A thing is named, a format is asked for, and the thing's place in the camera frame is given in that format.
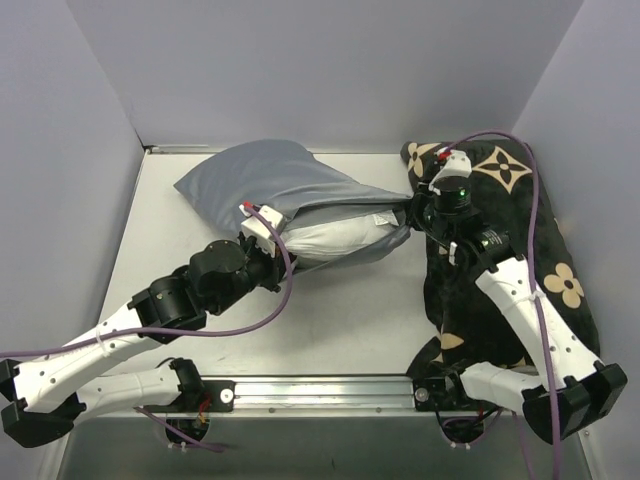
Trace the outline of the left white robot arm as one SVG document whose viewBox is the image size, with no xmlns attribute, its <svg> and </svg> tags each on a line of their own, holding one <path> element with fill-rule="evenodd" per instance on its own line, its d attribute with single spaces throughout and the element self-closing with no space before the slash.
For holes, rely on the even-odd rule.
<svg viewBox="0 0 640 480">
<path fill-rule="evenodd" d="M 49 353 L 5 354 L 1 361 L 4 432 L 25 448 L 67 435 L 92 417 L 139 406 L 169 412 L 211 400 L 194 362 L 175 358 L 151 370 L 111 374 L 127 360 L 183 336 L 203 336 L 220 315 L 257 288 L 292 290 L 296 257 L 254 239 L 209 244 L 188 264 L 146 289 L 85 334 Z"/>
</svg>

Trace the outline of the grey pillowcase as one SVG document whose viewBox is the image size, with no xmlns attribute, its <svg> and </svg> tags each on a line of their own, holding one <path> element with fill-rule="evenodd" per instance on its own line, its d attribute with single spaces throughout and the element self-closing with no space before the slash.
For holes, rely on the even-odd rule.
<svg viewBox="0 0 640 480">
<path fill-rule="evenodd" d="M 174 188 L 213 229 L 229 235 L 241 230 L 246 217 L 239 206 L 244 202 L 283 214 L 282 232 L 387 210 L 395 213 L 399 226 L 393 233 L 337 260 L 308 262 L 293 254 L 299 271 L 373 263 L 411 235 L 405 212 L 410 196 L 360 183 L 289 140 L 258 140 L 228 148 L 196 165 Z"/>
</svg>

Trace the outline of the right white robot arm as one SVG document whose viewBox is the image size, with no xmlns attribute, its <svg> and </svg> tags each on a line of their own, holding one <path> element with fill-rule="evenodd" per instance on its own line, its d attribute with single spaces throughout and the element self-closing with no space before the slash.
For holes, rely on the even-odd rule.
<svg viewBox="0 0 640 480">
<path fill-rule="evenodd" d="M 426 303 L 440 329 L 408 370 L 422 405 L 509 410 L 549 444 L 604 418 L 625 371 L 585 343 L 533 260 L 476 207 L 470 182 L 421 184 L 407 214 L 427 239 Z"/>
</svg>

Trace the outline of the white pillow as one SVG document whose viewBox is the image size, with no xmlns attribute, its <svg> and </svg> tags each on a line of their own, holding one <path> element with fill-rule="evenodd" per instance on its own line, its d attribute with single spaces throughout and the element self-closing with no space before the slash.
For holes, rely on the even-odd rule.
<svg viewBox="0 0 640 480">
<path fill-rule="evenodd" d="M 299 228 L 281 233 L 287 250 L 308 262 L 329 262 L 354 253 L 393 233 L 399 221 L 392 210 Z"/>
</svg>

